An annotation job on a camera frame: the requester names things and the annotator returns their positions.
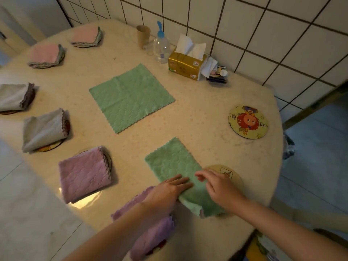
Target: cleaning towel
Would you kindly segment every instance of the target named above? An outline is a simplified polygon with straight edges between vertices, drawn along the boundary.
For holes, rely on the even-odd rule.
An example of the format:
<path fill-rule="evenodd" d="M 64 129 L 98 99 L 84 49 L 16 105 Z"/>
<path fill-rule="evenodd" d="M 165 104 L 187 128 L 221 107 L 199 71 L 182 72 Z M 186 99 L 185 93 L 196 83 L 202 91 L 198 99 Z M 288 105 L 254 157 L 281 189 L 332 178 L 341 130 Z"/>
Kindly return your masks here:
<path fill-rule="evenodd" d="M 63 109 L 39 117 L 29 117 L 24 120 L 22 151 L 33 151 L 64 139 L 67 135 Z"/>
<path fill-rule="evenodd" d="M 175 101 L 143 64 L 89 92 L 117 134 Z"/>
<path fill-rule="evenodd" d="M 38 44 L 33 47 L 28 65 L 32 68 L 45 69 L 57 66 L 64 57 L 65 51 L 60 44 Z"/>
<path fill-rule="evenodd" d="M 75 203 L 111 184 L 110 169 L 102 146 L 59 162 L 59 172 L 65 203 Z"/>
<path fill-rule="evenodd" d="M 23 111 L 35 95 L 34 84 L 0 84 L 0 112 Z"/>
<path fill-rule="evenodd" d="M 125 206 L 111 215 L 112 219 L 117 220 L 138 202 L 142 202 L 153 188 L 153 186 L 148 187 L 141 194 L 135 196 L 131 201 L 127 202 Z M 148 252 L 154 249 L 164 239 L 168 238 L 168 236 L 174 230 L 174 227 L 175 223 L 171 216 L 165 217 L 151 226 L 135 241 L 130 250 L 131 259 L 133 261 L 142 260 Z"/>
<path fill-rule="evenodd" d="M 145 161 L 161 182 L 177 174 L 190 178 L 194 186 L 184 191 L 179 196 L 179 201 L 195 215 L 208 217 L 224 213 L 224 209 L 212 201 L 205 187 L 206 181 L 200 182 L 194 176 L 194 173 L 202 170 L 202 167 L 178 138 L 174 137 L 147 155 Z"/>
<path fill-rule="evenodd" d="M 74 28 L 71 44 L 79 48 L 89 48 L 98 45 L 102 39 L 100 27 L 85 25 Z"/>

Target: folded purple cloth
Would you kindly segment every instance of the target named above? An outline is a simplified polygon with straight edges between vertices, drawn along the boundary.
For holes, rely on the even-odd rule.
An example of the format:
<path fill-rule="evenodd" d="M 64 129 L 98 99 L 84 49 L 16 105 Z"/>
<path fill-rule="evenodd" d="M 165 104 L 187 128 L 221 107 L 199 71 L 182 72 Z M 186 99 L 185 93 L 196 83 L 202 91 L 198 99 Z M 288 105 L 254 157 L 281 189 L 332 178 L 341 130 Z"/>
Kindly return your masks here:
<path fill-rule="evenodd" d="M 153 188 L 154 186 L 148 187 L 141 194 L 135 196 L 131 201 L 127 202 L 125 206 L 111 215 L 112 219 L 117 220 L 138 202 L 142 202 Z M 134 243 L 132 249 L 130 250 L 131 259 L 133 261 L 142 260 L 148 252 L 154 249 L 157 245 L 159 245 L 160 242 L 170 235 L 170 233 L 174 230 L 174 227 L 175 223 L 171 216 L 163 218 L 158 223 L 151 226 Z"/>
<path fill-rule="evenodd" d="M 59 172 L 65 203 L 77 202 L 85 195 L 111 183 L 102 146 L 59 162 Z"/>

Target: table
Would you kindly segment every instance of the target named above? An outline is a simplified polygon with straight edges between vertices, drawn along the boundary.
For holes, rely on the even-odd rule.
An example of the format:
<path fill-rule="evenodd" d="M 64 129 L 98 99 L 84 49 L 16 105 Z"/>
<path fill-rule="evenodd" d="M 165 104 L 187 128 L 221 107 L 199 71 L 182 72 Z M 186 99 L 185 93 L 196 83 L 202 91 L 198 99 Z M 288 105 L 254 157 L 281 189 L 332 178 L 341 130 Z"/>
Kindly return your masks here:
<path fill-rule="evenodd" d="M 71 132 L 58 148 L 46 153 L 22 153 L 23 159 L 51 191 L 61 198 L 58 162 L 104 145 L 110 152 L 116 184 L 69 208 L 96 230 L 111 223 L 110 215 L 158 180 L 147 166 L 147 154 L 178 137 L 202 167 L 223 164 L 243 179 L 248 197 L 268 205 L 274 193 L 283 152 L 281 118 L 272 92 L 230 73 L 226 86 L 211 86 L 168 70 L 137 47 L 135 28 L 119 21 L 93 23 L 105 32 L 97 48 L 70 45 L 73 30 L 42 43 L 67 48 L 63 65 L 50 69 L 27 66 L 31 49 L 0 71 L 0 83 L 38 86 L 26 112 L 0 116 L 0 137 L 22 153 L 23 121 L 57 108 L 69 112 Z M 115 134 L 88 89 L 143 63 L 175 98 L 175 102 Z M 257 140 L 237 135 L 228 122 L 238 104 L 262 111 L 269 121 L 266 136 Z M 253 227 L 236 216 L 200 219 L 183 206 L 175 211 L 177 227 L 167 245 L 149 260 L 228 260 L 246 241 Z"/>

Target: hand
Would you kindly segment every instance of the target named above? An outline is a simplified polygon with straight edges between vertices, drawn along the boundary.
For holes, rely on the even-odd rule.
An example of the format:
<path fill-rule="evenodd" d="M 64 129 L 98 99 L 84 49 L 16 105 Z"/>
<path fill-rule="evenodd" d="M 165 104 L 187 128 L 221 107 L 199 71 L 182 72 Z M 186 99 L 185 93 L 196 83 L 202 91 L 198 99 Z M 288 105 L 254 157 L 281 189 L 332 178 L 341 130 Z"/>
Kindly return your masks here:
<path fill-rule="evenodd" d="M 147 195 L 143 203 L 154 211 L 157 218 L 162 219 L 168 216 L 174 210 L 178 196 L 193 186 L 193 183 L 188 180 L 188 177 L 181 178 L 178 174 L 161 182 Z"/>
<path fill-rule="evenodd" d="M 237 214 L 239 209 L 246 203 L 247 198 L 226 174 L 204 169 L 197 171 L 194 175 L 201 182 L 207 179 L 205 186 L 210 197 L 228 212 Z"/>

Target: person's left hand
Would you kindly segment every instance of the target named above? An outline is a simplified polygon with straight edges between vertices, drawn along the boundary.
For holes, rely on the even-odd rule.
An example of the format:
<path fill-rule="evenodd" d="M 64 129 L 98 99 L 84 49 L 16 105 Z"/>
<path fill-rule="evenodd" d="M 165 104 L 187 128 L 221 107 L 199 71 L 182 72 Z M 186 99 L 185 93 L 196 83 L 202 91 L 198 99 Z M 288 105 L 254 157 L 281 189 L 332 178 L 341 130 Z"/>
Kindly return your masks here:
<path fill-rule="evenodd" d="M 154 211 L 157 218 L 162 219 L 168 216 L 174 210 L 180 193 L 193 186 L 193 183 L 188 180 L 188 177 L 181 178 L 181 175 L 178 174 L 161 182 L 147 195 L 143 203 Z"/>

